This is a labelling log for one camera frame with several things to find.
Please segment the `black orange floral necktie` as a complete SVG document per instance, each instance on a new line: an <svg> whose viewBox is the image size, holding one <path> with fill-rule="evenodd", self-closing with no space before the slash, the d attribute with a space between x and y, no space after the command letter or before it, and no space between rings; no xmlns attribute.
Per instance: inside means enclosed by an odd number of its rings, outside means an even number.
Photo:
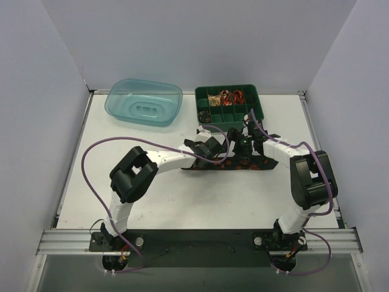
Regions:
<svg viewBox="0 0 389 292"><path fill-rule="evenodd" d="M262 155L251 155L249 158L234 155L228 157L220 164L215 162L211 164L203 159L199 161L201 163L204 162L204 165L198 166L193 164L189 168L183 168L183 170L272 170L278 164L277 161Z"/></svg>

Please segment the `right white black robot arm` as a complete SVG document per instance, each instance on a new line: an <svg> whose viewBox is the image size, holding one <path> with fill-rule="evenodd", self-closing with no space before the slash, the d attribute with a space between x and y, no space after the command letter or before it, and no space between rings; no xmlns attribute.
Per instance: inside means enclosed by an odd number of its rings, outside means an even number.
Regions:
<svg viewBox="0 0 389 292"><path fill-rule="evenodd" d="M290 171L292 206L273 227L272 242L286 246L296 240L313 217L333 210L338 187L328 154L314 151L307 142L293 145L276 134L268 134L256 120L246 120L242 130L230 128L223 146L234 143L234 167L273 168L282 164Z"/></svg>

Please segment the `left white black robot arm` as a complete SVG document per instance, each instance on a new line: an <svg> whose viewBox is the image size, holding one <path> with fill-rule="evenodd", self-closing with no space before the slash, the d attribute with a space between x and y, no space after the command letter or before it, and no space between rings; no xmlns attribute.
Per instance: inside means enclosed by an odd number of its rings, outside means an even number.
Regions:
<svg viewBox="0 0 389 292"><path fill-rule="evenodd" d="M146 194L156 175L176 169L201 168L207 161L213 162L223 150L227 150L227 145L212 136L206 141L186 139L173 150L145 151L140 146L130 149L109 174L110 215L100 228L108 245L114 245L116 238L127 231L133 204Z"/></svg>

